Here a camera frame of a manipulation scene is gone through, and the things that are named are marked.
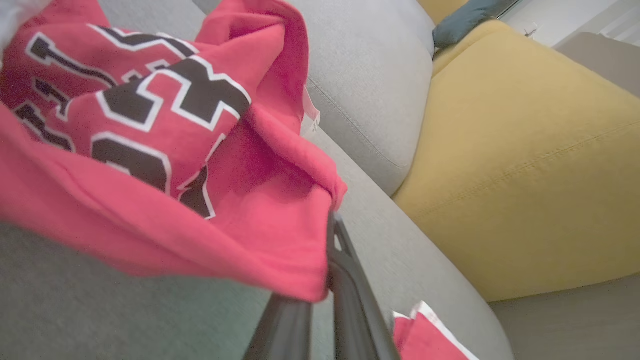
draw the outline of cushion seam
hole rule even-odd
[[[375,146],[373,145],[373,143],[371,143],[371,141],[364,136],[364,134],[361,132],[361,130],[358,129],[358,127],[355,126],[354,122],[351,120],[351,117],[345,113],[344,110],[342,110],[342,108],[333,100],[333,98],[331,98],[327,93],[326,90],[320,86],[320,84],[318,84],[316,81],[314,81],[311,76],[308,77],[308,80],[314,85],[314,87],[316,87],[320,94],[322,94],[322,96],[336,109],[338,110],[338,112],[340,113],[340,115],[347,121],[347,123],[349,124],[350,128],[353,129],[354,131],[357,132],[358,137],[360,139],[362,139],[365,144],[367,145],[367,147],[372,148],[376,151],[376,155],[379,158],[382,158],[383,160],[389,162],[391,165],[393,165],[394,167],[398,168],[398,169],[404,169],[406,167],[409,167],[410,165],[398,165],[395,162],[389,160],[384,154],[382,154],[382,152]]]
[[[475,195],[477,195],[477,194],[479,194],[479,193],[481,193],[481,192],[483,192],[485,190],[489,190],[489,189],[493,188],[495,185],[498,185],[498,183],[503,182],[506,179],[509,179],[509,178],[517,176],[519,173],[526,171],[527,169],[533,167],[534,165],[537,165],[538,163],[540,163],[540,162],[542,162],[544,160],[552,160],[554,158],[559,158],[564,154],[568,154],[569,152],[576,151],[577,149],[579,149],[583,145],[586,145],[586,144],[591,143],[591,142],[597,142],[597,141],[601,140],[602,138],[604,138],[604,137],[606,137],[608,135],[611,135],[613,133],[617,133],[618,131],[622,131],[622,130],[628,128],[628,127],[636,126],[638,124],[640,124],[640,121],[635,121],[635,122],[633,122],[631,124],[627,124],[627,125],[624,125],[624,126],[621,126],[621,127],[617,127],[616,129],[612,129],[610,131],[606,131],[606,132],[600,133],[598,135],[592,136],[591,138],[588,138],[586,140],[579,141],[576,144],[571,145],[571,146],[569,146],[569,147],[567,147],[565,149],[561,149],[561,150],[558,150],[558,151],[554,151],[554,152],[551,152],[551,153],[544,154],[544,155],[540,156],[539,158],[537,158],[535,160],[532,160],[532,161],[530,161],[528,163],[525,163],[520,168],[518,168],[518,169],[516,169],[516,170],[514,170],[514,171],[512,171],[510,173],[504,174],[503,176],[500,176],[499,178],[494,179],[494,180],[485,181],[483,184],[477,185],[477,186],[475,186],[475,187],[473,187],[473,188],[471,188],[471,189],[469,189],[467,191],[459,193],[457,196],[455,196],[451,200],[447,200],[447,201],[445,201],[445,202],[443,202],[443,203],[441,203],[439,205],[435,205],[435,206],[432,206],[430,208],[427,208],[424,211],[421,211],[420,215],[424,216],[424,215],[428,215],[428,214],[434,213],[436,211],[441,210],[442,208],[444,208],[446,206],[454,204],[455,202],[461,201],[461,200],[466,199],[466,198],[471,197],[471,196],[475,196]]]

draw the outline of red cloth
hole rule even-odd
[[[394,343],[402,360],[477,360],[424,302],[411,318],[396,314]]]
[[[108,26],[95,0],[54,0],[7,48],[0,220],[130,274],[322,300],[346,185],[299,136],[298,11],[225,0],[192,43]]]

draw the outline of pillow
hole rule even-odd
[[[502,0],[469,0],[433,30],[435,46],[443,48],[457,44],[482,21],[491,19],[501,3]]]

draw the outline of mustard yellow cushion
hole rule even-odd
[[[467,3],[468,0],[418,0],[424,11],[437,25],[447,16]]]
[[[514,31],[445,60],[397,204],[488,301],[640,271],[640,99]]]

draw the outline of black printed number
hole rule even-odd
[[[93,137],[91,157],[169,192],[168,158],[151,148],[115,134],[101,133]]]
[[[47,128],[45,118],[40,114],[40,110],[33,104],[26,102],[20,105],[14,112],[18,118],[31,128],[44,142],[66,151],[76,151],[74,144],[67,135]]]
[[[183,59],[143,79],[129,76],[127,80],[131,81],[130,83],[118,86],[114,78],[102,69],[89,67],[63,54],[51,39],[37,33],[28,45],[27,54],[46,66],[55,63],[72,74],[106,85],[108,89],[97,93],[97,97],[105,116],[109,119],[149,132],[163,101],[166,100],[147,90],[151,81],[159,74],[180,83],[180,90],[171,107],[172,111],[210,131],[215,129],[224,111],[239,120],[251,105],[249,95],[240,84],[226,74],[215,74],[211,64],[195,55],[197,50],[188,43],[170,37],[126,34],[117,29],[90,27],[118,48],[135,52],[160,45]],[[68,97],[37,79],[35,88],[43,97],[60,105],[58,115],[66,121],[70,103]],[[67,136],[45,127],[43,118],[34,107],[26,104],[20,107],[16,114],[46,142],[74,151],[74,146]],[[167,194],[171,192],[171,165],[168,157],[162,152],[113,133],[101,133],[92,138],[92,157]],[[203,217],[211,218],[215,216],[215,212],[207,194],[207,175],[208,168],[202,168],[194,180],[182,189],[184,192],[179,200]]]

